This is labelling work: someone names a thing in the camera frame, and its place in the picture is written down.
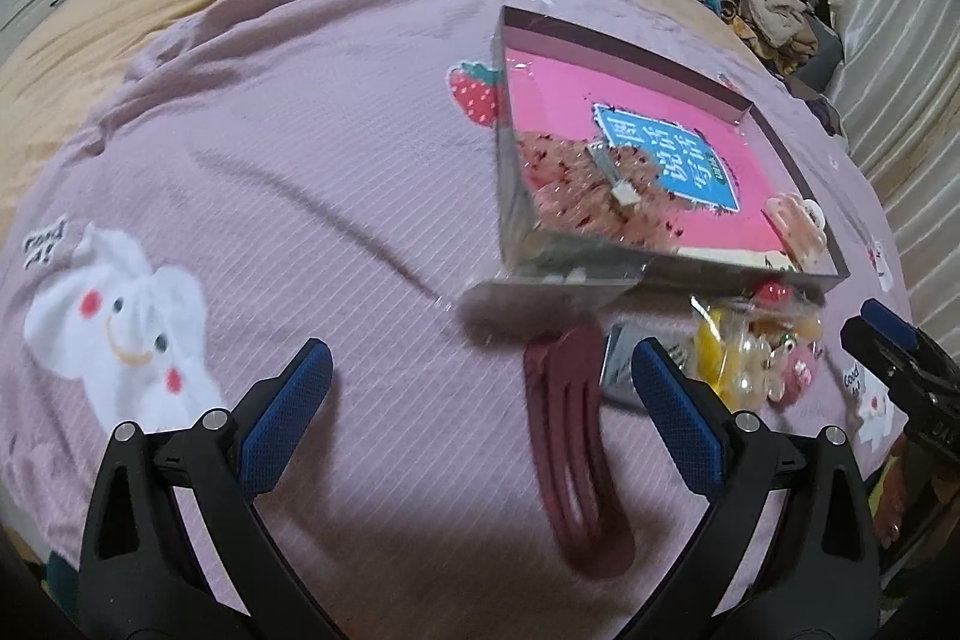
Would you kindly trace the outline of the person's right hand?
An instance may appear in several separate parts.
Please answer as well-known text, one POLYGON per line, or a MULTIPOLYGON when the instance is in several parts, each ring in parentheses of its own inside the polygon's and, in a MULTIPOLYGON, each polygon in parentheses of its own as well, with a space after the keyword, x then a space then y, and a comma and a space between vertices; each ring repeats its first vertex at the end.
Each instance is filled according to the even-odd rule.
POLYGON ((887 456, 872 499, 872 525, 880 548, 910 541, 919 533, 937 503, 934 473, 934 458, 928 450, 901 434, 887 456))

